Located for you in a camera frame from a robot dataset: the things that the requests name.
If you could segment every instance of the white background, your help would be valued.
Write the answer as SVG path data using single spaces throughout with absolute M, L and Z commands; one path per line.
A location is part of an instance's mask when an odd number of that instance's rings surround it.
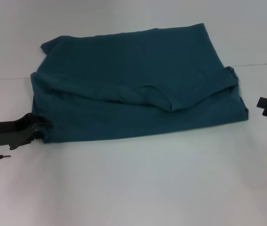
M 267 0 L 0 0 L 0 121 L 30 112 L 39 46 L 205 23 L 246 122 L 0 154 L 0 226 L 267 226 Z

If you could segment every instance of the teal fabric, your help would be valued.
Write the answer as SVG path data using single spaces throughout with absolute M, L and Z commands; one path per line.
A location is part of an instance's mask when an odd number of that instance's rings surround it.
M 203 24 L 42 44 L 32 112 L 44 142 L 118 139 L 248 119 Z

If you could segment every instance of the white table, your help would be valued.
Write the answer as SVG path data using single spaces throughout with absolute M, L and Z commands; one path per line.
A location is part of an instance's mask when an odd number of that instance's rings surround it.
M 205 22 L 225 65 L 267 63 L 267 0 L 0 0 L 0 121 L 30 112 L 26 77 L 61 34 Z M 0 161 L 0 226 L 267 226 L 267 65 L 234 67 L 245 122 L 121 140 L 33 142 Z

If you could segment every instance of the teal shirt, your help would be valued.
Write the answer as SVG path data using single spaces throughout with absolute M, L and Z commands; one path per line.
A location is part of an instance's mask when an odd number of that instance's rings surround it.
M 42 44 L 32 112 L 44 142 L 118 139 L 248 119 L 203 24 Z

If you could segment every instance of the white surface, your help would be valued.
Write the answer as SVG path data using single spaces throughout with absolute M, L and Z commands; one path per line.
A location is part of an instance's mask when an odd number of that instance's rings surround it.
M 29 77 L 60 35 L 199 23 L 225 66 L 267 64 L 267 0 L 0 0 L 0 78 Z
M 0 226 L 267 226 L 267 65 L 235 68 L 245 122 L 0 153 Z M 0 81 L 0 121 L 29 112 L 28 79 Z

